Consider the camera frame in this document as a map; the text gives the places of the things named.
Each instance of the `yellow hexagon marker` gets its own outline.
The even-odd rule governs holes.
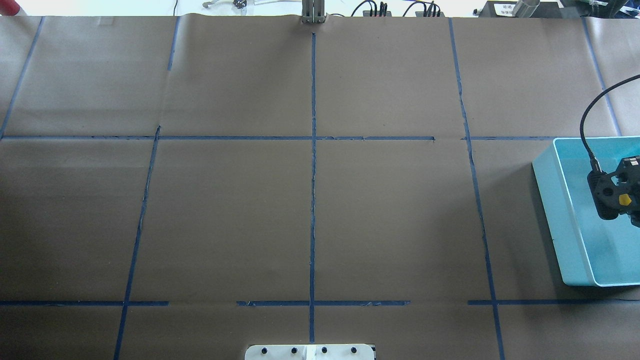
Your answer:
[[[631,198],[629,197],[629,194],[624,193],[618,197],[618,202],[622,206],[629,206],[629,204],[631,204]]]

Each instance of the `black cable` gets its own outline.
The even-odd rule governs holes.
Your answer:
[[[582,144],[584,145],[584,148],[587,149],[587,152],[589,153],[589,158],[591,159],[591,168],[595,171],[600,171],[600,165],[598,164],[598,160],[596,160],[596,156],[593,154],[593,151],[589,147],[589,144],[587,144],[587,139],[584,136],[584,121],[587,119],[587,114],[589,113],[589,110],[591,110],[591,108],[596,104],[596,102],[598,102],[598,100],[600,100],[604,95],[607,95],[608,92],[610,92],[611,90],[619,86],[622,86],[626,83],[629,83],[637,79],[640,79],[640,74],[636,76],[632,76],[631,78],[628,78],[628,79],[624,79],[623,81],[620,81],[619,83],[613,86],[610,86],[609,88],[601,92],[600,95],[596,96],[596,98],[593,99],[593,101],[591,101],[591,104],[587,106],[587,110],[584,110],[584,113],[582,114],[582,119],[580,119],[580,139],[582,140]]]
[[[438,16],[440,16],[440,7],[434,2],[427,3],[426,1],[414,1],[409,5],[409,7],[404,11],[403,17],[409,12],[411,7],[415,4],[422,4],[424,6],[424,11],[422,12],[423,17],[432,16],[435,17],[436,11],[438,12]]]
[[[369,3],[369,6],[371,6],[371,4],[373,4],[373,8],[375,8],[375,11],[373,9],[371,9],[371,12],[369,13],[369,16],[373,16],[374,13],[378,12],[378,4],[376,4],[375,1],[373,0],[364,0],[362,1],[358,6],[356,6],[355,9],[353,9],[353,13],[351,13],[351,16],[354,16],[354,14],[356,13],[356,11],[358,11],[358,9],[364,5],[365,3]]]
[[[425,3],[424,1],[414,1],[411,3],[411,5],[409,5],[409,7],[404,11],[404,14],[402,14],[402,17],[404,17],[406,15],[406,13],[409,12],[409,9],[411,9],[411,7],[415,4],[422,4],[424,6],[424,13],[427,13],[427,3]]]
[[[627,3],[627,0],[609,0],[607,5],[604,7],[604,17],[608,19],[613,19],[613,17],[622,9]]]

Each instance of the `white label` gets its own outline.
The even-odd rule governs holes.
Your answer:
[[[513,17],[513,7],[515,5],[512,4],[493,4],[495,8],[495,14],[498,16],[510,16]]]

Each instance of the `black cable bundle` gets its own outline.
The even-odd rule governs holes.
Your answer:
[[[404,17],[409,12],[409,9],[411,9],[411,7],[415,4],[422,4],[422,6],[424,7],[424,11],[422,12],[423,17],[439,17],[440,16],[440,7],[434,1],[430,3],[427,3],[425,1],[414,1],[404,11],[404,14],[402,14],[402,16]]]
[[[387,8],[389,7],[388,3],[383,3],[380,1],[380,16],[387,16]]]
[[[369,3],[369,6],[371,6],[371,4],[373,4],[373,6],[371,6],[371,10],[369,10],[369,16],[375,16],[378,13],[378,4],[376,4],[375,1],[373,1],[373,0],[364,0],[358,6],[356,6],[355,9],[353,9],[353,12],[351,13],[351,16],[354,16],[356,11],[358,11],[358,9],[362,5],[364,5],[365,3]]]

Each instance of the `wire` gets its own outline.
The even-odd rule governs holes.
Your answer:
[[[409,9],[411,9],[411,7],[415,4],[422,4],[424,6],[424,13],[427,13],[427,3],[423,2],[423,1],[414,1],[411,3],[411,5],[409,5],[409,7],[404,11],[404,14],[402,14],[402,17],[404,17],[406,15],[406,13],[409,12]]]
[[[582,114],[582,119],[580,119],[580,139],[582,139],[582,144],[584,145],[584,148],[587,150],[587,152],[589,153],[589,158],[591,159],[591,167],[593,168],[593,170],[596,170],[596,166],[597,165],[597,160],[595,155],[593,154],[593,151],[591,150],[591,148],[589,147],[589,144],[587,144],[587,139],[584,136],[584,121],[587,119],[587,114],[589,113],[589,110],[591,110],[591,108],[596,104],[596,102],[598,102],[598,100],[600,100],[604,95],[607,95],[608,92],[610,92],[611,90],[622,86],[626,83],[629,83],[633,80],[637,80],[640,79],[640,74],[636,75],[636,76],[632,76],[631,78],[628,79],[624,79],[623,81],[620,81],[619,83],[607,88],[606,90],[604,90],[603,92],[600,93],[600,95],[596,96],[595,99],[593,99],[593,101],[591,101],[591,104],[589,104],[589,106],[587,106],[587,110],[584,110],[584,113]]]
[[[409,5],[409,7],[404,11],[404,14],[402,14],[402,16],[404,17],[409,10],[411,9],[411,7],[415,4],[422,4],[424,6],[424,11],[422,13],[422,16],[424,17],[435,17],[436,16],[436,12],[438,12],[438,16],[440,16],[440,7],[434,2],[430,2],[427,3],[425,1],[414,1],[411,3],[411,5]]]
[[[364,1],[362,1],[358,6],[356,6],[356,8],[355,8],[355,9],[353,9],[353,13],[351,13],[351,16],[354,16],[354,15],[355,15],[355,13],[356,13],[356,11],[358,11],[358,9],[359,9],[362,5],[364,5],[365,3],[369,3],[369,6],[371,6],[371,4],[373,4],[373,6],[372,6],[372,7],[373,7],[373,9],[371,9],[371,12],[369,12],[369,16],[373,16],[375,13],[377,13],[377,12],[378,12],[378,4],[376,4],[376,2],[375,2],[375,1],[373,1],[373,0],[364,0]]]

